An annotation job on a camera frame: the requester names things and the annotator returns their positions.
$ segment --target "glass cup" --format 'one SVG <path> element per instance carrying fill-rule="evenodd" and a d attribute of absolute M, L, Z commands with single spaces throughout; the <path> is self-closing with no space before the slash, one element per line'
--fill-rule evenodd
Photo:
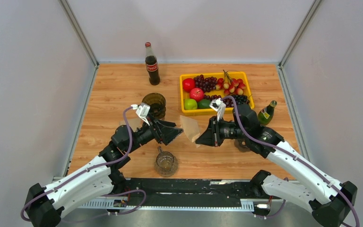
<path fill-rule="evenodd" d="M 158 147 L 159 154 L 156 157 L 154 168 L 163 177 L 170 177 L 176 173 L 179 168 L 177 159 L 168 151 L 162 151 L 162 148 Z"/>
<path fill-rule="evenodd" d="M 149 113 L 156 119 L 164 120 L 166 112 L 166 99 L 159 93 L 150 93 L 143 98 L 143 103 L 150 106 Z"/>

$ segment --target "fruit tray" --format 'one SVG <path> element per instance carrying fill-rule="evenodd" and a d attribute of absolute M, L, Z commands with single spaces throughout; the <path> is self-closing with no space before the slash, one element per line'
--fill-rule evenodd
<path fill-rule="evenodd" d="M 229 71 L 228 74 L 233 79 L 242 79 L 243 80 L 244 84 L 246 85 L 246 88 L 243 90 L 243 92 L 244 92 L 243 95 L 246 95 L 248 97 L 248 100 L 250 101 L 249 105 L 250 105 L 251 109 L 253 109 L 254 100 L 252 99 L 250 85 L 248 83 L 245 72 Z M 181 96 L 181 111 L 184 113 L 184 115 L 206 115 L 206 114 L 215 114 L 216 113 L 215 110 L 213 110 L 213 109 L 196 109 L 196 110 L 185 110 L 184 109 L 184 100 L 187 98 L 190 98 L 190 94 L 183 90 L 183 80 L 185 80 L 187 78 L 194 78 L 199 75 L 204 75 L 204 78 L 210 78 L 210 77 L 216 77 L 217 79 L 224 78 L 223 72 L 180 75 L 179 87 L 180 87 L 180 96 Z M 225 96 L 223 89 L 205 92 L 204 94 L 209 95 L 209 96 L 212 96 L 212 95 L 220 95 L 221 97 Z M 225 109 L 225 113 L 232 113 L 232 112 L 233 112 L 232 107 Z"/>

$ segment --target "bottle label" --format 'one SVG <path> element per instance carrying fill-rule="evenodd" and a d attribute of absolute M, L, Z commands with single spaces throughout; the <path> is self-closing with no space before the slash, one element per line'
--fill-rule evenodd
<path fill-rule="evenodd" d="M 148 72 L 155 72 L 158 69 L 158 63 L 155 63 L 153 65 L 147 64 L 147 71 Z"/>
<path fill-rule="evenodd" d="M 268 119 L 269 118 L 269 114 L 267 113 L 267 107 L 263 108 L 261 110 L 261 113 L 264 115 L 265 119 Z"/>

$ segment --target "green bottle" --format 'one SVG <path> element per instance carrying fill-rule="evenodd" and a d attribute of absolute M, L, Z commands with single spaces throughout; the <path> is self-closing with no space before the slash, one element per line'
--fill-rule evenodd
<path fill-rule="evenodd" d="M 275 100 L 273 100 L 272 102 L 270 102 L 270 104 L 268 106 L 263 108 L 258 113 L 258 120 L 259 120 L 260 124 L 262 124 L 262 125 L 269 124 L 269 122 L 273 118 L 273 113 L 275 112 L 276 105 L 277 105 L 277 102 Z"/>

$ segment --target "red label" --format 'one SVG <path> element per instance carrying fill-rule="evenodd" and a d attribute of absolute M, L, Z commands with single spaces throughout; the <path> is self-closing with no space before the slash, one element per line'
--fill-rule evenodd
<path fill-rule="evenodd" d="M 154 72 L 158 69 L 158 63 L 155 63 L 153 65 L 147 65 L 147 71 L 148 72 Z"/>

